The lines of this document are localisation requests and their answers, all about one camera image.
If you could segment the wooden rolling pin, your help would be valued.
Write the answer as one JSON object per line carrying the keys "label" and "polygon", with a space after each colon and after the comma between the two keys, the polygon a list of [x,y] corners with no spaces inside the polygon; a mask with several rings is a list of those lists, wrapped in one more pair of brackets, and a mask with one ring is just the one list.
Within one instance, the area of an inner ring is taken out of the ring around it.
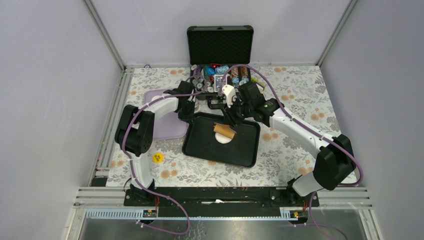
{"label": "wooden rolling pin", "polygon": [[214,125],[213,131],[216,134],[220,134],[220,135],[222,135],[222,136],[224,136],[226,138],[229,138],[231,140],[236,135],[236,132],[233,129],[231,129],[229,125],[226,125],[226,124],[218,124],[218,123],[216,123]]}

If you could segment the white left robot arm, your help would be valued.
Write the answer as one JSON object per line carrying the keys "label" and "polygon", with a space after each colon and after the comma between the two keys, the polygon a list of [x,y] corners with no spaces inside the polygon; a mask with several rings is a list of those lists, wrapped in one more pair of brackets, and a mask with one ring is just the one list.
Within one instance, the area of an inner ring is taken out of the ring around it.
{"label": "white left robot arm", "polygon": [[169,113],[177,113],[183,122],[192,122],[195,99],[201,93],[190,82],[181,81],[177,88],[165,90],[142,106],[124,106],[114,141],[129,158],[131,184],[138,188],[135,197],[142,205],[155,200],[155,192],[149,188],[154,178],[146,156],[154,140],[155,122]]}

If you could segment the white dough disc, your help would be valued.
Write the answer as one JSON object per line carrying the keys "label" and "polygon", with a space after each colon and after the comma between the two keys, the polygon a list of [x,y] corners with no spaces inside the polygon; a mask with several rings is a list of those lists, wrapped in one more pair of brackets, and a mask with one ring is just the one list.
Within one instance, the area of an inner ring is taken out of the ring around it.
{"label": "white dough disc", "polygon": [[231,138],[224,136],[224,135],[222,135],[218,132],[216,132],[214,136],[215,136],[216,141],[220,144],[228,144],[232,141]]}

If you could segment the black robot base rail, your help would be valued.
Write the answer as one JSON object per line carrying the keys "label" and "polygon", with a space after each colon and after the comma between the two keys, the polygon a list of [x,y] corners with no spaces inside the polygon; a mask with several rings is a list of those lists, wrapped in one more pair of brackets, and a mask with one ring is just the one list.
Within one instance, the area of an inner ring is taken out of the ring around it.
{"label": "black robot base rail", "polygon": [[154,187],[148,191],[131,185],[125,191],[126,207],[175,206],[169,198],[184,204],[252,203],[265,207],[313,207],[319,206],[318,197],[298,195],[286,187]]}

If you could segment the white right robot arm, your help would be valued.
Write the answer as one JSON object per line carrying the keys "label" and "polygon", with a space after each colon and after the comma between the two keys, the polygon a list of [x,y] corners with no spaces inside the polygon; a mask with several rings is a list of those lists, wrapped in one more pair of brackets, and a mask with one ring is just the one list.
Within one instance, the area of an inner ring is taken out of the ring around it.
{"label": "white right robot arm", "polygon": [[312,172],[288,183],[291,189],[287,191],[286,198],[291,205],[301,205],[312,192],[334,190],[356,170],[348,137],[343,134],[335,137],[319,132],[286,110],[278,99],[266,100],[254,82],[244,83],[237,89],[226,84],[219,93],[226,100],[226,106],[222,108],[226,124],[236,126],[246,118],[253,118],[295,140],[315,158]]}

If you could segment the black baking tray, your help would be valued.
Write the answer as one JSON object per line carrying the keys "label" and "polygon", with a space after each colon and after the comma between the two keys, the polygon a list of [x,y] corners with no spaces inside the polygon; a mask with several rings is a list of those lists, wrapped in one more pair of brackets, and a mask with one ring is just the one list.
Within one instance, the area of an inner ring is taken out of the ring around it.
{"label": "black baking tray", "polygon": [[216,125],[223,124],[224,117],[205,112],[194,114],[182,146],[182,153],[189,157],[242,168],[256,164],[261,127],[254,121],[244,120],[232,127],[234,136],[229,138],[215,132]]}

